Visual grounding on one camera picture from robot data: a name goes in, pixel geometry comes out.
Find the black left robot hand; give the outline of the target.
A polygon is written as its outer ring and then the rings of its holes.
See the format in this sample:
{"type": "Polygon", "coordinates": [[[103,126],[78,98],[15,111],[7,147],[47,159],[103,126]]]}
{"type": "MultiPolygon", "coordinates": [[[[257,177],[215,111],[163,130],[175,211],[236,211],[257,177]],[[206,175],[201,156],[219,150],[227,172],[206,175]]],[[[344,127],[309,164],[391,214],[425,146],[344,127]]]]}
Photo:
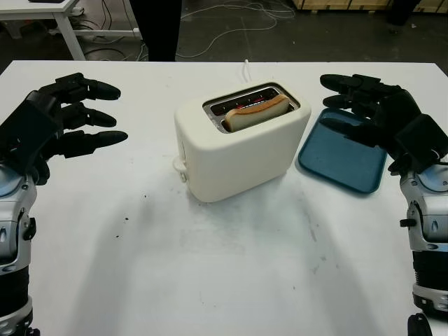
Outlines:
{"type": "Polygon", "coordinates": [[[74,158],[90,155],[98,148],[112,146],[125,141],[128,134],[123,131],[86,134],[82,126],[115,127],[116,119],[104,112],[88,108],[83,101],[117,100],[121,91],[108,83],[85,78],[81,73],[73,73],[55,80],[36,91],[39,98],[49,99],[43,109],[55,126],[34,144],[34,158],[29,174],[38,186],[45,185],[50,178],[48,161],[55,155],[74,158]]]}

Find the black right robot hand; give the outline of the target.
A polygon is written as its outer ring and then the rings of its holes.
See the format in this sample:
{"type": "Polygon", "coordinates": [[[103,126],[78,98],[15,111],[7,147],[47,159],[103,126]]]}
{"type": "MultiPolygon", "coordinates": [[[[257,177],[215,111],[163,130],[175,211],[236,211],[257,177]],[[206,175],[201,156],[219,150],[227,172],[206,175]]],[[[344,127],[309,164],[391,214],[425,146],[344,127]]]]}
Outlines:
{"type": "Polygon", "coordinates": [[[361,118],[357,126],[334,118],[324,118],[322,125],[359,144],[384,149],[393,159],[388,168],[391,175],[403,175],[411,170],[412,161],[396,140],[396,135],[421,115],[408,91],[399,85],[387,85],[379,78],[360,74],[323,74],[320,83],[337,93],[326,97],[324,106],[349,109],[361,118]]]}

